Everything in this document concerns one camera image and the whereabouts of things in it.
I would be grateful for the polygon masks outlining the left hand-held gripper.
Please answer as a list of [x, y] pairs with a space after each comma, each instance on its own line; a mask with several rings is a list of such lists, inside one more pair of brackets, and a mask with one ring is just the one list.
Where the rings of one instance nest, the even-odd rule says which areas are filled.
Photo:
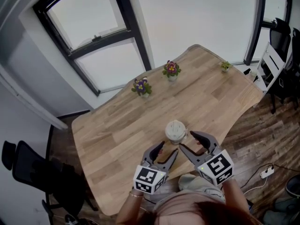
[[134, 189], [143, 193], [154, 194], [166, 182], [169, 170], [174, 164], [179, 151], [175, 149], [164, 162], [155, 164], [154, 162], [164, 144], [165, 141], [162, 141], [144, 152], [141, 164], [137, 166], [134, 174]]

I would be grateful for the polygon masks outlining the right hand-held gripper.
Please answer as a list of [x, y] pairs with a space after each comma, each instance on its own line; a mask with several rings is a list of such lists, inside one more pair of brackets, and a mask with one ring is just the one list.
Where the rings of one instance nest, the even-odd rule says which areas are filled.
[[205, 161], [207, 154], [196, 154], [186, 145], [180, 143], [179, 148], [184, 155], [194, 164], [200, 176], [214, 186], [218, 186], [231, 178], [234, 172], [234, 164], [227, 150], [222, 150], [216, 138], [201, 131], [190, 131], [195, 140], [202, 145], [208, 153], [218, 153]]

